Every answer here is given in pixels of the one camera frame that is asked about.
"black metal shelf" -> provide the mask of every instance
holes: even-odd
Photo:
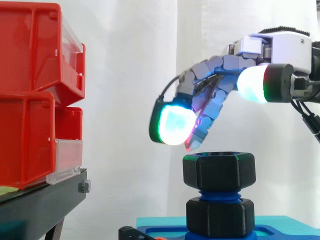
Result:
[[[0,196],[0,240],[59,239],[64,217],[85,198],[82,192],[87,170],[55,185]]]

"blue base tray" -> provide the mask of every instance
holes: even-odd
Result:
[[[153,237],[167,240],[211,240],[188,232],[185,217],[140,217],[136,227]],[[256,216],[254,232],[243,240],[320,240],[320,229],[287,216]]]

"green light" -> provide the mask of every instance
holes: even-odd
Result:
[[[191,109],[166,105],[161,111],[158,126],[162,142],[168,145],[183,144],[194,128],[197,116]]]
[[[240,74],[236,85],[242,97],[261,104],[267,102],[264,93],[264,76],[267,66],[252,66]]]

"screw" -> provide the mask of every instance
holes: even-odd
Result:
[[[88,179],[83,180],[81,183],[81,191],[80,192],[83,194],[87,194],[90,192],[90,190],[91,190],[91,181]]]

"black cylindrical joint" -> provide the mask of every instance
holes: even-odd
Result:
[[[270,103],[290,103],[291,76],[294,67],[290,64],[269,64],[264,72],[264,98]]]

